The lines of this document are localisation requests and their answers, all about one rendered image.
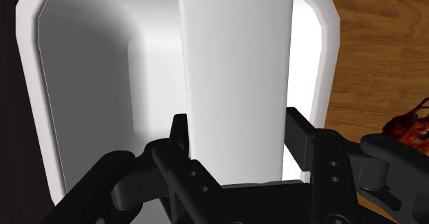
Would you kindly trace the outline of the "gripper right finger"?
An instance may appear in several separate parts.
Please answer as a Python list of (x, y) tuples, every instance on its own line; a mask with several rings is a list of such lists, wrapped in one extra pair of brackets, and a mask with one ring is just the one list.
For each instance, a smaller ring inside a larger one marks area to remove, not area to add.
[(356, 144), (315, 128), (294, 107), (286, 110), (285, 145), (311, 173), (311, 224), (388, 224), (358, 196), (399, 224), (429, 224), (429, 156), (382, 134)]

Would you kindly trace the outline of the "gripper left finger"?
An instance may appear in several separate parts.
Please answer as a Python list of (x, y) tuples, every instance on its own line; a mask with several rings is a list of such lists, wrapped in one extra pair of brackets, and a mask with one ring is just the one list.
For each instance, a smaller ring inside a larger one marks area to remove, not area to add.
[(188, 156), (184, 114), (170, 136), (102, 156), (40, 224), (132, 224), (146, 202), (161, 199), (170, 224), (252, 224), (213, 176)]

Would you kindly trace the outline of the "white tall cylinder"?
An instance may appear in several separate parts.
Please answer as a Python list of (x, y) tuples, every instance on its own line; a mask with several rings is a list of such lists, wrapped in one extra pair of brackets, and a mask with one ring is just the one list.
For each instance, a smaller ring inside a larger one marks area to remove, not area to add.
[(293, 0), (178, 0), (190, 156), (220, 184), (282, 178)]

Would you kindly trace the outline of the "red brown lumpy object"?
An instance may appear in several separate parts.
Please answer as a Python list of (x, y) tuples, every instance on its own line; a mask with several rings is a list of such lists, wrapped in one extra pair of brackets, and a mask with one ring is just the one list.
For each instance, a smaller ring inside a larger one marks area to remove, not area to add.
[(388, 121), (382, 134), (429, 156), (429, 97), (409, 112)]

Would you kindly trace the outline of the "white rectangular basin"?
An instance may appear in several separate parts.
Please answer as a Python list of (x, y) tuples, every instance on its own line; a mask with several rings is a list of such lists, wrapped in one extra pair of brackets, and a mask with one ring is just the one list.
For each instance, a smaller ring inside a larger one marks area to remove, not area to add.
[[(322, 127), (340, 17), (293, 0), (291, 21), (286, 106)], [(188, 116), (178, 0), (18, 0), (16, 39), (54, 203), (105, 153), (140, 154)], [(305, 179), (284, 158), (283, 177)]]

